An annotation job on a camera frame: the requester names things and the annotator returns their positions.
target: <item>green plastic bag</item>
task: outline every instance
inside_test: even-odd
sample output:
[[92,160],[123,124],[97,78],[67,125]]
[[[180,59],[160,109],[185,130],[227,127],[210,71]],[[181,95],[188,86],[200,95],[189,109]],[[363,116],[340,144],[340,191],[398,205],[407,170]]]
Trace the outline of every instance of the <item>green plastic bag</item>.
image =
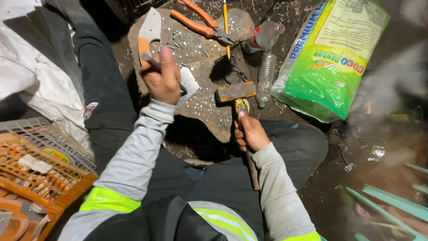
[[389,14],[374,0],[324,0],[308,15],[272,96],[329,123],[345,119]]

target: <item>sledgehammer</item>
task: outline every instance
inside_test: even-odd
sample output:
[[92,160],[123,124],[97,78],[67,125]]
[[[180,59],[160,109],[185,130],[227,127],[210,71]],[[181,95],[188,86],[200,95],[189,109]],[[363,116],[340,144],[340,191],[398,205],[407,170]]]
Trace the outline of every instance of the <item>sledgehammer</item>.
[[[245,82],[245,83],[239,83],[239,84],[231,84],[227,87],[218,88],[215,91],[215,97],[217,102],[219,103],[224,103],[224,102],[234,100],[235,111],[237,114],[236,116],[238,116],[238,113],[240,111],[245,111],[245,105],[242,98],[255,96],[256,89],[257,89],[257,86],[251,81]],[[239,130],[244,132],[239,119],[238,119],[238,124],[239,124]],[[250,171],[251,182],[253,183],[253,189],[255,191],[258,191],[260,190],[260,186],[259,186],[257,169],[256,169],[256,166],[254,165],[254,162],[251,159],[251,156],[253,154],[248,151],[248,148],[247,148],[246,154],[247,154],[247,162],[248,162],[248,169]]]

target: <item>hammer head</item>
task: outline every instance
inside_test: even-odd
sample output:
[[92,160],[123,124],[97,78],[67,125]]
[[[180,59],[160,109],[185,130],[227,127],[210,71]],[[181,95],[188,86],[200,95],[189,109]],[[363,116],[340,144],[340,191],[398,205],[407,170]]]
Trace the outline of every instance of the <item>hammer head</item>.
[[256,95],[257,86],[252,82],[245,82],[239,84],[231,84],[226,87],[218,88],[215,91],[215,98],[217,102],[224,103],[239,98],[247,98]]

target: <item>pliers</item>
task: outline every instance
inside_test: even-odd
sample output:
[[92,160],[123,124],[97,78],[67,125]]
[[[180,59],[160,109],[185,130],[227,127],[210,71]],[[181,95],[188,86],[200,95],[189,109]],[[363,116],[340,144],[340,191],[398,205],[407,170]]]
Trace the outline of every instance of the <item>pliers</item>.
[[234,41],[232,41],[230,36],[224,30],[221,30],[218,27],[217,22],[214,19],[212,19],[200,7],[196,6],[189,0],[178,0],[178,3],[186,5],[187,8],[197,13],[202,18],[202,20],[207,24],[208,27],[205,27],[193,22],[192,20],[184,17],[184,15],[182,15],[181,13],[175,10],[171,10],[171,17],[176,18],[177,20],[179,20],[180,22],[188,26],[190,29],[195,30],[198,33],[204,34],[206,37],[217,37],[217,39],[220,42],[227,45],[232,45],[234,43]]

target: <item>neon yellow stripe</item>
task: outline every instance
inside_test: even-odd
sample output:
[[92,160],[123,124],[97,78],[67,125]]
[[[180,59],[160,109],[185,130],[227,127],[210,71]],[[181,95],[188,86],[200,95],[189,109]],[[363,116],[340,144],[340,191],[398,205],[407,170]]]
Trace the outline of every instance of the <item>neon yellow stripe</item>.
[[130,213],[141,206],[141,202],[124,197],[107,188],[94,187],[79,211],[109,209]]
[[321,237],[317,232],[313,232],[307,235],[286,238],[281,241],[321,241]]
[[257,240],[247,226],[232,214],[204,208],[195,208],[194,211],[207,222],[235,233],[244,240]]

